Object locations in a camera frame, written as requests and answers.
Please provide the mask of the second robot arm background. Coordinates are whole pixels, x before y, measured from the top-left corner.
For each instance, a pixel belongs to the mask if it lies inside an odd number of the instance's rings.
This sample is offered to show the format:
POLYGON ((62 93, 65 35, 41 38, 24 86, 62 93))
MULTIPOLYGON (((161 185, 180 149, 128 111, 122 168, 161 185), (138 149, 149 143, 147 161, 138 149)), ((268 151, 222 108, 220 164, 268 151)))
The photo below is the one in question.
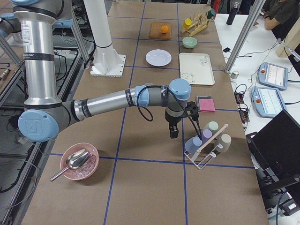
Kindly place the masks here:
POLYGON ((0 15, 0 35, 6 38, 11 33, 19 34, 22 38, 21 23, 13 13, 3 13, 0 15))

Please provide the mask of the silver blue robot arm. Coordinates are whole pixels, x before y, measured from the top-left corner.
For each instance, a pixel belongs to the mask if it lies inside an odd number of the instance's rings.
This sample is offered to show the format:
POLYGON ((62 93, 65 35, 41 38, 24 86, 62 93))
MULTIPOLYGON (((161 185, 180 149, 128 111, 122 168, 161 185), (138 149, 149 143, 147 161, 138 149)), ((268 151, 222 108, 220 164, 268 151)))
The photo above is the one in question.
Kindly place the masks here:
POLYGON ((135 106, 165 108, 170 137, 178 136, 177 125, 189 118, 199 132, 198 109, 189 101, 190 84, 181 79, 169 85, 142 85, 101 97, 63 102, 57 96, 52 28, 57 23, 73 25, 69 0, 15 0, 13 12, 20 21, 28 98, 18 119, 21 133, 36 142, 48 141, 68 126, 97 114, 135 106))

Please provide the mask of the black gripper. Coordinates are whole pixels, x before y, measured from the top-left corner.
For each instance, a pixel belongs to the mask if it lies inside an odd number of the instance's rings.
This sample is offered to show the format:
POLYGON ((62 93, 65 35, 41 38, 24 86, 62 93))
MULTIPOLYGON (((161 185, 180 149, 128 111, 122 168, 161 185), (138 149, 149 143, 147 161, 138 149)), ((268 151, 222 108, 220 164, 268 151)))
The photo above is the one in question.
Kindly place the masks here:
POLYGON ((169 107, 165 109, 165 119, 169 123, 170 138, 178 137, 177 124, 181 118, 191 118, 192 121, 199 122, 198 106, 195 102, 187 102, 185 109, 180 108, 175 111, 169 107))

